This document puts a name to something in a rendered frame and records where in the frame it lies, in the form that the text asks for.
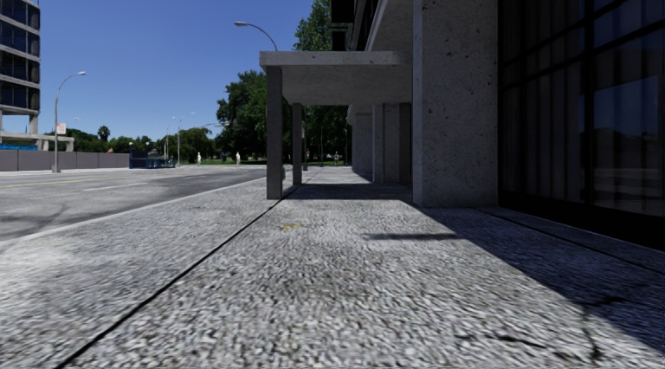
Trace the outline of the grey street lamp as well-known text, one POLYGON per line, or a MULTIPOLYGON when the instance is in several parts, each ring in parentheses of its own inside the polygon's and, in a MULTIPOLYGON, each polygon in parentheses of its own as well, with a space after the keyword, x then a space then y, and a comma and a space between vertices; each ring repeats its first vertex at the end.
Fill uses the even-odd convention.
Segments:
POLYGON ((183 114, 178 120, 178 135, 177 135, 178 141, 177 141, 177 163, 176 163, 176 167, 179 167, 180 164, 181 164, 181 125, 182 125, 182 121, 184 120, 185 117, 190 116, 190 115, 194 115, 194 114, 195 114, 194 111, 190 111, 188 113, 183 114))
POLYGON ((59 139, 59 127, 58 127, 58 103, 59 103, 59 97, 60 97, 60 91, 62 87, 65 85, 65 83, 75 77, 75 76, 84 76, 86 75, 86 71, 79 71, 73 74, 70 74, 67 76, 60 84, 58 87, 56 94, 55 94, 55 103, 54 103, 54 115, 55 115, 55 121, 54 121, 54 163, 52 165, 51 171, 53 173, 60 173, 60 167, 59 167, 59 161, 58 161, 58 154, 59 154, 59 149, 58 149, 58 139, 59 139))
POLYGON ((170 137, 170 127, 171 123, 175 120, 175 116, 171 116, 171 118, 168 121, 167 127, 166 127, 166 134, 165 134, 165 143, 164 143, 164 160, 169 161, 171 159, 169 155, 169 137, 170 137))
POLYGON ((251 28, 253 28, 253 29, 257 29, 257 30, 259 30, 260 32, 262 32, 262 33, 263 33, 263 34, 269 39, 269 41, 270 41, 271 44, 273 45, 274 51, 275 51, 275 52, 279 51, 279 49, 278 49, 278 47, 277 47, 277 44, 276 44, 276 42, 274 41, 273 37, 272 37, 272 36, 271 36, 271 35, 270 35, 265 29, 263 29, 262 27, 260 27, 260 26, 258 26, 258 25, 256 25, 256 24, 253 24, 253 23, 247 23, 247 22, 243 22, 243 21, 235 21, 235 22, 234 22, 234 25, 235 25, 236 27, 251 27, 251 28))

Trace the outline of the trees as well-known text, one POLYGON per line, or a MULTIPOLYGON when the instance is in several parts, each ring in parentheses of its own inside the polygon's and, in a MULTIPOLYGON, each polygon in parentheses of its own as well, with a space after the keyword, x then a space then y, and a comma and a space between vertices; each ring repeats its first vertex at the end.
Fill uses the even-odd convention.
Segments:
MULTIPOLYGON (((310 13, 300 19, 295 30, 294 51, 331 51, 333 49, 332 0, 313 0, 310 13)), ((210 137, 213 126, 193 127, 181 131, 181 155, 189 163, 200 151, 206 159, 232 159, 239 152, 244 159, 263 159, 267 148, 267 76, 263 71, 248 70, 237 75, 226 85, 227 97, 217 102, 216 123, 221 131, 210 137)), ((302 123, 306 133, 309 159, 327 161, 335 152, 343 155, 349 148, 351 127, 347 124, 347 106, 304 106, 302 123)), ((135 150, 159 152, 165 136, 155 141, 146 136, 131 139, 127 136, 110 137, 107 126, 97 133, 84 133, 74 129, 74 149, 97 152, 113 149, 127 152, 129 143, 135 150)), ((176 158, 177 134, 169 137, 169 155, 176 158)))

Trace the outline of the glass tower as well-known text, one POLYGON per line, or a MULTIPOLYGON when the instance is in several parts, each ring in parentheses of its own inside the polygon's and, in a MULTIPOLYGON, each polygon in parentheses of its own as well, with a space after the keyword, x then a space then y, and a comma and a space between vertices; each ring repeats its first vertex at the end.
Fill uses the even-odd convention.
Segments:
POLYGON ((0 0, 0 145, 29 142, 47 151, 54 143, 74 150, 74 139, 39 133, 41 113, 41 10, 32 0, 0 0))

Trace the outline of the grey concrete wall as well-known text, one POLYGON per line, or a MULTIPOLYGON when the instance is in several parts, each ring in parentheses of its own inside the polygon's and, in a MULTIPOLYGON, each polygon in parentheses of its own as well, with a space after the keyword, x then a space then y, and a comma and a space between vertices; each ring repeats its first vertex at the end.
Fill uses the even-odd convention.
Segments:
MULTIPOLYGON (((55 163, 54 152, 0 150, 0 172, 50 171, 55 163)), ((128 153, 58 152, 61 170, 127 168, 128 153)))

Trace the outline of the blue booth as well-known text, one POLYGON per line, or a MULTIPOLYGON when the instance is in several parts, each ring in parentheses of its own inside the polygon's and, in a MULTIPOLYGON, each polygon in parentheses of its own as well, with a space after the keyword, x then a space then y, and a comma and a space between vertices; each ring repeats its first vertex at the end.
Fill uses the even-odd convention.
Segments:
POLYGON ((166 156, 158 154, 156 151, 138 151, 131 150, 129 157, 129 167, 144 169, 174 168, 174 159, 168 159, 166 156))

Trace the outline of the pale concrete building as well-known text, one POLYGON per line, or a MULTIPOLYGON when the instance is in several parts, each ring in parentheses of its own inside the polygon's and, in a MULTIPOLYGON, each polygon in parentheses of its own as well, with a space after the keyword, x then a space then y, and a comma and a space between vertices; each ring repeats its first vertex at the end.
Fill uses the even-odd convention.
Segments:
POLYGON ((665 0, 332 0, 332 49, 263 51, 282 109, 345 106, 352 167, 422 207, 499 205, 665 250, 665 0))

